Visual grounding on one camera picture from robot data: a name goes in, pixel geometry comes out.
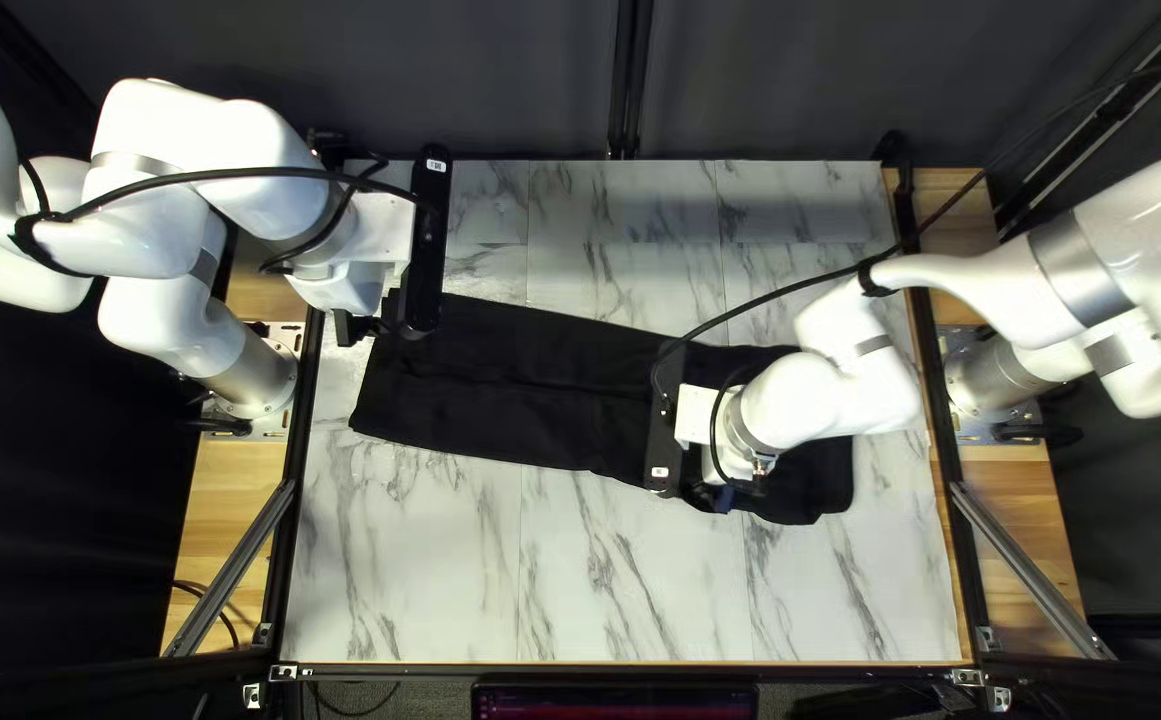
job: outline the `dark gray wall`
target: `dark gray wall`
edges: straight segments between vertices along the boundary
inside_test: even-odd
[[[96,102],[160,75],[412,154],[599,156],[619,0],[6,0]],[[982,161],[1090,86],[1161,0],[656,5],[643,156]]]
[[[679,0],[652,26],[644,156],[866,157],[890,128],[978,164],[1161,17],[1161,0]]]
[[[616,0],[7,0],[96,102],[156,75],[395,156],[598,156]]]

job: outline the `black trousers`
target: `black trousers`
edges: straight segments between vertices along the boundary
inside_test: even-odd
[[[355,431],[402,445],[525,466],[590,470],[642,487],[652,391],[648,370],[670,338],[515,304],[444,295],[442,326],[419,340],[384,334],[367,362]],[[733,368],[796,347],[690,344],[684,382],[719,387]],[[693,446],[680,497],[712,511]],[[763,497],[733,507],[810,524],[851,504],[851,438],[786,452]]]

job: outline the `white marble surface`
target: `white marble surface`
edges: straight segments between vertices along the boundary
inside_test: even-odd
[[[401,164],[387,172],[409,175]],[[668,334],[892,242],[872,164],[512,161],[455,172],[447,290]],[[764,215],[799,203],[815,211],[788,232],[779,213]],[[823,289],[705,339],[794,343],[793,314]],[[911,352],[903,298],[879,305]],[[358,435],[345,423],[369,351],[368,341],[338,348],[325,333],[282,657],[958,658],[924,432],[858,439],[850,510],[780,527],[706,516],[590,473]]]
[[[892,238],[877,163],[716,161],[723,242],[856,242]]]

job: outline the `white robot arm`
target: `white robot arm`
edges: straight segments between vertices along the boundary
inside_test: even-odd
[[[867,272],[885,288],[947,290],[997,331],[946,367],[961,410],[995,419],[1095,370],[1126,415],[1161,416],[1161,161],[978,258],[909,254]],[[723,397],[716,454],[730,478],[763,475],[807,440],[888,432],[918,416],[917,388],[871,300],[853,276],[808,304],[795,319],[803,352]],[[693,425],[700,417],[678,417]],[[705,476],[722,482],[709,460]]]
[[[62,211],[143,179],[233,168],[322,171],[268,107],[221,100],[156,79],[124,79],[101,109],[92,161],[38,157],[51,210]],[[43,210],[16,170],[0,109],[0,300],[46,311],[78,307],[92,275],[110,281],[99,325],[111,343],[150,354],[230,401],[237,417],[280,410],[295,362],[210,297],[224,244],[211,208],[281,251],[323,238],[290,260],[287,280],[310,304],[369,316],[384,278],[410,251],[412,204],[346,190],[326,179],[248,177],[157,187],[72,222]]]

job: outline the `black backdrop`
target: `black backdrop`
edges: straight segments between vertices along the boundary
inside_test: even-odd
[[[93,107],[0,16],[0,102],[27,154],[86,156]],[[156,656],[196,435],[166,367],[0,303],[0,672]]]

